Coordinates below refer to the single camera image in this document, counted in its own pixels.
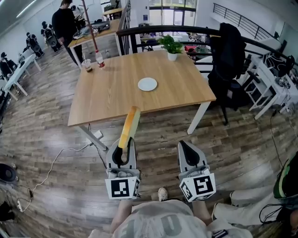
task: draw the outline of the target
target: cup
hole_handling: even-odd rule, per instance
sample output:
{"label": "cup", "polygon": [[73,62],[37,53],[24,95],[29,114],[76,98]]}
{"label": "cup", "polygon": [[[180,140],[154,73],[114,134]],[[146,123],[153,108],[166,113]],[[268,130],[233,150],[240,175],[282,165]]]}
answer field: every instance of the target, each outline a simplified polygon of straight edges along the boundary
{"label": "cup", "polygon": [[82,67],[84,67],[86,69],[87,72],[92,71],[92,67],[91,67],[91,60],[90,59],[86,59],[82,62]]}

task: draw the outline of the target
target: white pot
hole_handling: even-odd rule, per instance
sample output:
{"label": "white pot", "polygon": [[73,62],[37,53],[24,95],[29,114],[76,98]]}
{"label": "white pot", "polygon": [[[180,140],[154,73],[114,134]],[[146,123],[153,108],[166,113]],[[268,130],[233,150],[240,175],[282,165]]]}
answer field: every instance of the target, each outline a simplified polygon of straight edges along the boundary
{"label": "white pot", "polygon": [[171,54],[168,52],[168,59],[170,61],[175,61],[177,59],[177,54]]}

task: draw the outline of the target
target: green plant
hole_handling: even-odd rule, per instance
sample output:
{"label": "green plant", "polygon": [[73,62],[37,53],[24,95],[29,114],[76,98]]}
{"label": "green plant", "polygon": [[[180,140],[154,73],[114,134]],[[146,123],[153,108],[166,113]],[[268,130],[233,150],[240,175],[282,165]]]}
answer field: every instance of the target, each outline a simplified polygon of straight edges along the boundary
{"label": "green plant", "polygon": [[158,42],[163,45],[162,48],[167,50],[170,54],[179,54],[181,53],[182,44],[175,42],[173,37],[170,35],[164,36],[162,39],[159,39]]}

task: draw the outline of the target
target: white plate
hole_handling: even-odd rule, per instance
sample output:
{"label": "white plate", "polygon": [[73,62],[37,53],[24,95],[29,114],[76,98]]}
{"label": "white plate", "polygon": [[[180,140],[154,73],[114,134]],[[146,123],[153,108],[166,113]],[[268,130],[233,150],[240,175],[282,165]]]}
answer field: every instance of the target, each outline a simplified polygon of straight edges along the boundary
{"label": "white plate", "polygon": [[142,91],[152,91],[157,87],[157,81],[153,78],[143,78],[138,82],[138,87]]}

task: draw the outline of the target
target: ceiling light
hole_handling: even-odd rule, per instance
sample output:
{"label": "ceiling light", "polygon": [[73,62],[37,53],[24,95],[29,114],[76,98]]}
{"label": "ceiling light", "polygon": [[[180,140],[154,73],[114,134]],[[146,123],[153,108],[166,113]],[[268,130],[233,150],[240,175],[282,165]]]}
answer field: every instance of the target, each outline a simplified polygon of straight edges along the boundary
{"label": "ceiling light", "polygon": [[23,13],[24,13],[24,11],[26,11],[32,4],[34,4],[36,2],[36,0],[34,0],[33,2],[31,2],[27,7],[25,7],[24,9],[23,9],[23,11],[21,11],[20,13],[19,13],[19,15],[17,15],[17,18],[19,17],[19,16],[21,16]]}
{"label": "ceiling light", "polygon": [[1,0],[1,1],[0,1],[0,6],[3,4],[4,1],[5,1],[5,0]]}

